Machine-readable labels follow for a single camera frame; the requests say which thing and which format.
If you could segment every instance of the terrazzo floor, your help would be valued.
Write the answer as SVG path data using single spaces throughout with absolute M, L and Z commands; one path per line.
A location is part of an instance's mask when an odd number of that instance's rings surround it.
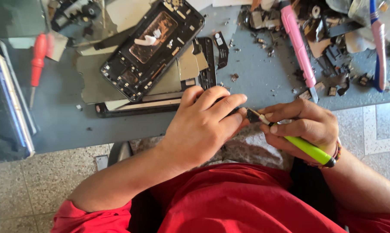
M 390 103 L 335 111 L 343 145 L 390 180 Z M 97 171 L 100 145 L 0 164 L 0 233 L 46 233 L 59 205 Z

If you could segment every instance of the blue-gray workbench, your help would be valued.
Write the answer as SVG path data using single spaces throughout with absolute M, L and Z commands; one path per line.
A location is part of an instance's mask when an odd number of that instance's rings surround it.
M 206 11 L 210 11 L 212 15 L 217 9 L 209 7 Z M 212 35 L 211 28 L 216 30 L 225 27 L 224 20 L 224 17 L 221 22 L 216 17 L 207 18 L 206 24 L 214 24 L 214 26 L 204 29 L 202 34 Z M 292 93 L 292 89 L 296 89 L 299 94 L 306 90 L 305 84 L 296 80 L 293 75 L 298 68 L 298 63 L 289 39 L 278 39 L 279 45 L 275 50 L 275 57 L 270 58 L 265 49 L 260 49 L 254 43 L 255 38 L 251 37 L 249 30 L 239 26 L 235 21 L 234 24 L 238 27 L 232 36 L 236 46 L 230 49 L 228 66 L 217 71 L 218 83 L 223 82 L 225 86 L 231 87 L 231 93 L 246 94 L 248 101 L 245 106 L 255 109 L 291 102 L 297 96 Z M 271 45 L 272 40 L 268 32 L 260 33 L 259 37 L 264 38 Z M 25 96 L 29 96 L 32 48 L 10 48 L 9 53 L 22 91 Z M 367 50 L 353 56 L 353 73 L 374 73 L 376 56 L 367 58 L 370 53 Z M 165 134 L 175 115 L 174 112 L 110 119 L 98 118 L 94 104 L 86 105 L 81 98 L 84 80 L 76 71 L 76 57 L 75 49 L 67 48 L 60 62 L 45 60 L 32 109 L 32 115 L 39 128 L 39 133 L 33 137 L 37 153 Z M 321 68 L 314 59 L 312 65 L 316 68 L 317 81 L 324 81 Z M 239 79 L 233 83 L 230 81 L 230 75 L 234 73 L 239 75 Z M 390 59 L 388 79 L 390 80 Z M 319 105 L 330 110 L 390 102 L 390 92 L 378 93 L 373 88 L 351 85 L 346 95 L 342 97 L 328 97 L 327 89 L 328 87 L 319 93 Z M 83 111 L 76 108 L 78 104 L 82 106 Z

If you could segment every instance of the red t-shirt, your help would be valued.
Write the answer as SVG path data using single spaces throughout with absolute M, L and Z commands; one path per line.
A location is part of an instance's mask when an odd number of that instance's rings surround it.
M 335 232 L 341 227 L 287 191 L 287 172 L 251 164 L 220 164 L 186 172 L 152 188 L 165 210 L 160 233 Z M 131 201 L 86 213 L 65 201 L 51 233 L 128 232 Z M 339 208 L 354 232 L 390 232 L 390 214 L 357 214 Z

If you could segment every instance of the wrist bracelet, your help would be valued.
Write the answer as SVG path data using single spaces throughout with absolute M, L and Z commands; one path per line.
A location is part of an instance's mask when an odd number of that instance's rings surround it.
M 334 155 L 332 156 L 332 158 L 334 158 L 336 160 L 336 162 L 337 162 L 337 161 L 339 161 L 341 155 L 342 155 L 342 145 L 340 144 L 339 140 L 337 140 L 337 142 L 336 142 L 336 151 L 335 151 Z M 317 167 L 319 169 L 329 168 L 329 167 L 326 167 L 325 165 L 322 165 L 321 163 L 308 162 L 308 161 L 304 161 L 304 162 L 308 166 Z

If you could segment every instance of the hand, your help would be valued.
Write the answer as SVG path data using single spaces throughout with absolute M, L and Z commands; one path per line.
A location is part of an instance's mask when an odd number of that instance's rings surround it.
M 157 148 L 177 169 L 189 170 L 201 165 L 249 124 L 245 108 L 227 116 L 246 101 L 246 95 L 231 95 L 223 87 L 212 87 L 205 92 L 199 86 L 187 89 Z
M 261 125 L 268 144 L 283 150 L 292 156 L 309 162 L 316 162 L 295 145 L 287 141 L 284 136 L 302 137 L 333 156 L 336 151 L 336 142 L 339 135 L 339 125 L 336 116 L 331 111 L 317 106 L 304 99 L 297 99 L 288 104 L 276 104 L 258 111 L 264 114 L 270 122 L 279 122 L 285 119 L 294 119 L 290 124 Z

